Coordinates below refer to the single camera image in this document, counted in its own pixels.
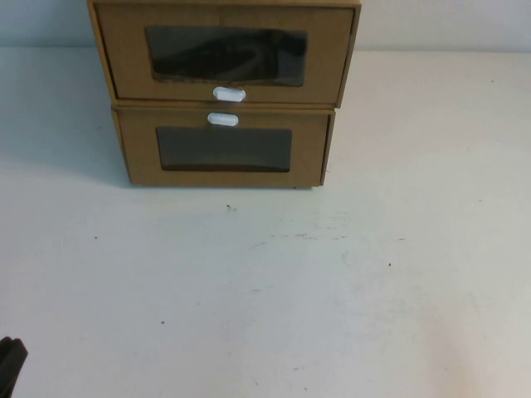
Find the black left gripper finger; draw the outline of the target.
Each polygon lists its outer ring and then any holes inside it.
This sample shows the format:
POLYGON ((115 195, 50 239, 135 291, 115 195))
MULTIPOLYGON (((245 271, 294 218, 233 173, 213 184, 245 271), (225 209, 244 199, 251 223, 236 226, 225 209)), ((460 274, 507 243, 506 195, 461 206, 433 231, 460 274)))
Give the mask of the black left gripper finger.
POLYGON ((13 353, 13 374, 12 374, 12 391, 15 389, 17 379, 20 375, 25 360, 27 359, 27 349, 20 339, 14 340, 14 353, 13 353))
POLYGON ((5 337, 1 340, 1 396, 4 396, 11 382, 11 370, 9 364, 9 356, 12 350, 12 339, 5 337))

